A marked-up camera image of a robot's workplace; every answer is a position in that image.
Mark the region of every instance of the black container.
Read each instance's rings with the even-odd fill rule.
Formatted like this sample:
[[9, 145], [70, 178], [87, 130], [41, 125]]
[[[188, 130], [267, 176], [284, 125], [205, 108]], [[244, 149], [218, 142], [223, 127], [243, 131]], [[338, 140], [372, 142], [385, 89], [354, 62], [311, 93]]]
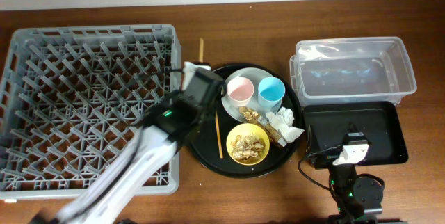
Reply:
[[[286, 87], [286, 94], [283, 97], [282, 106], [293, 110], [293, 116], [295, 118], [295, 120], [293, 121], [293, 126], [302, 128], [301, 108], [300, 104], [298, 103], [298, 99], [289, 84], [276, 73], [271, 72], [264, 67], [247, 63], [226, 65], [214, 70], [214, 72], [220, 75], [222, 78], [226, 79], [233, 72], [246, 67], [256, 67], [259, 69], [263, 69], [269, 72], [274, 77], [280, 78], [283, 81]], [[200, 134], [197, 139], [192, 141], [189, 145], [190, 151], [196, 156], [196, 158], [204, 166], [216, 173], [235, 178], [250, 178], [262, 176], [276, 170], [282, 164], [284, 164], [298, 147], [300, 139], [295, 140], [293, 143], [287, 144], [286, 147], [284, 147], [284, 149], [282, 150], [279, 150], [278, 148], [271, 145], [268, 155], [260, 163], [253, 166], [241, 165], [235, 162], [229, 156], [229, 153], [226, 149], [227, 135], [235, 126], [241, 124], [241, 122], [233, 119], [224, 110], [224, 107], [220, 100], [218, 100], [218, 103], [216, 103], [216, 108], [218, 112], [222, 153], [224, 158], [220, 159], [219, 157], [218, 141], [216, 138], [216, 126], [214, 120], [205, 122], [201, 126]]]
[[[391, 102], [312, 105], [304, 109], [303, 118], [308, 152], [342, 144], [350, 131], [350, 123], [353, 123], [372, 143], [365, 160], [358, 165], [397, 164], [408, 160], [396, 107]], [[338, 152], [327, 153], [313, 159], [312, 163], [315, 168], [325, 168], [338, 155]]]

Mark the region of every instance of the gray plastic dish rack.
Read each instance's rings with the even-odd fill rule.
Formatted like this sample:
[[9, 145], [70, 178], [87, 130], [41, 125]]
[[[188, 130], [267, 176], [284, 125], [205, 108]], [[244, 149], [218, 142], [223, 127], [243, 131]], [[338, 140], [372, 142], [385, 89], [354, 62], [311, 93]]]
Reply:
[[[0, 83], [0, 199], [82, 194], [144, 112], [179, 89], [181, 45], [167, 24], [19, 29]], [[179, 186], [179, 153], [138, 195]]]

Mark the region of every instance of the gray plate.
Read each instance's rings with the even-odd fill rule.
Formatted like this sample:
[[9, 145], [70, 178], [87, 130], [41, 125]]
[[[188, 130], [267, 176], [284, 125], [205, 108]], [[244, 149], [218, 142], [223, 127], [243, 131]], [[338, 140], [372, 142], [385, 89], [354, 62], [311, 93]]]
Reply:
[[[227, 87], [227, 84], [229, 83], [229, 81], [231, 81], [233, 78], [237, 78], [237, 77], [245, 77], [253, 83], [254, 92], [253, 92], [252, 99], [250, 99], [249, 104], [247, 105], [248, 108], [251, 108], [251, 109], [257, 111], [263, 117], [266, 117], [266, 113], [269, 111], [273, 112], [273, 113], [278, 112], [278, 109], [280, 109], [280, 106], [281, 106], [281, 101], [278, 102], [276, 105], [274, 105], [274, 107], [268, 108], [268, 109], [261, 107], [258, 103], [258, 84], [262, 79], [267, 78], [267, 77], [272, 77], [271, 74], [269, 74], [268, 72], [261, 70], [259, 68], [255, 68], [255, 67], [243, 68], [243, 69], [240, 69], [240, 70], [234, 72], [225, 80], [225, 87]], [[226, 112], [233, 119], [238, 120], [239, 122], [244, 122], [244, 123], [247, 122], [247, 120], [243, 117], [243, 115], [239, 113], [238, 108], [235, 106], [232, 106], [232, 104], [230, 104], [229, 95], [225, 95], [221, 99], [221, 102], [222, 102], [222, 105], [224, 106], [224, 109], [226, 110]]]

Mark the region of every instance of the yellow bowl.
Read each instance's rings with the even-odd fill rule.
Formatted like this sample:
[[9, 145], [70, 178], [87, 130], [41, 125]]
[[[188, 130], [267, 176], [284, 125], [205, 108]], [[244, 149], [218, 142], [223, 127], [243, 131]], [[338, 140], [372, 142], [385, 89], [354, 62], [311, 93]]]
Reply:
[[[261, 153], [261, 157], [259, 158], [259, 160], [256, 160], [252, 163], [249, 163], [248, 161], [246, 163], [243, 163], [241, 161], [237, 161], [232, 154], [232, 150], [233, 147], [232, 145], [230, 145], [230, 143], [235, 140], [236, 136], [238, 135], [242, 135], [242, 136], [248, 136], [250, 134], [255, 134], [258, 137], [260, 137], [263, 142], [264, 142], [264, 150]], [[269, 137], [267, 136], [266, 132], [261, 128], [258, 127], [254, 124], [250, 124], [250, 123], [244, 123], [244, 124], [240, 124], [236, 127], [234, 127], [229, 135], [227, 136], [227, 140], [226, 140], [226, 147], [227, 147], [227, 151], [229, 152], [230, 157], [238, 162], [241, 165], [246, 165], [246, 166], [251, 166], [251, 165], [255, 165], [260, 163], [262, 160], [264, 160], [264, 158], [266, 158], [267, 154], [269, 153], [269, 149], [270, 149], [270, 142], [269, 142]]]

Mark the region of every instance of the crumpled gold wrapper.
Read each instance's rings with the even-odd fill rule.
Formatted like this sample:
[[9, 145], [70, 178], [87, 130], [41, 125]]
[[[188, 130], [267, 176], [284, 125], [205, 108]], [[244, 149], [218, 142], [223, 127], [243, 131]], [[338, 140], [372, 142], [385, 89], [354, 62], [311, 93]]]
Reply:
[[256, 112], [253, 109], [250, 109], [245, 106], [240, 106], [239, 112], [244, 116], [244, 118], [252, 124], [255, 124], [258, 127], [261, 127], [268, 135], [270, 143], [272, 143], [274, 146], [278, 148], [283, 148], [284, 146], [279, 143], [278, 140], [282, 139], [282, 136], [280, 133], [278, 133], [277, 130], [275, 130], [269, 123], [269, 121], [259, 115], [258, 112]]

